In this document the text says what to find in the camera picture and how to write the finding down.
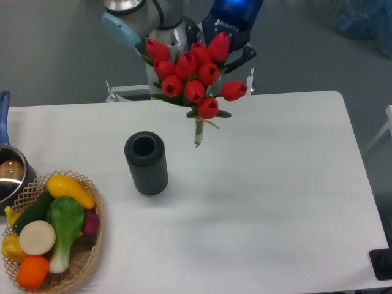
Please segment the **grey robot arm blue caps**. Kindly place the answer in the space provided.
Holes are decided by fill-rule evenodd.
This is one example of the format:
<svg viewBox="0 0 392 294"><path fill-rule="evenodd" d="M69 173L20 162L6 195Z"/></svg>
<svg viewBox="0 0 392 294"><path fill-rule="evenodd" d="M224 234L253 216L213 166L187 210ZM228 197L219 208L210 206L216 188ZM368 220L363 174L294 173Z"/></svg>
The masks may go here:
<svg viewBox="0 0 392 294"><path fill-rule="evenodd" d="M183 53L199 40L210 44L220 32L230 39L230 52L241 57L227 64L228 72L256 56L249 45L251 29L262 1L213 1L200 24L183 14L182 1L105 1L102 23L111 36L125 47L146 53L147 39L168 46L172 54Z"/></svg>

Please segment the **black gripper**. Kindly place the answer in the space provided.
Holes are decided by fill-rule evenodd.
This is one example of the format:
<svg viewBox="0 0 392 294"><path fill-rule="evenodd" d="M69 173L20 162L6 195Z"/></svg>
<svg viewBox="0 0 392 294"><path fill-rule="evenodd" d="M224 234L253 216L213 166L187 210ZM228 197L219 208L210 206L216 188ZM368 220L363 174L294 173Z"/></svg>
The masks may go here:
<svg viewBox="0 0 392 294"><path fill-rule="evenodd" d="M207 45L218 33L225 32L230 38L229 52L243 48L238 59L224 66L226 74L256 57L256 51L246 44L250 41L251 29L263 2L264 0L215 0L209 14L202 21Z"/></svg>

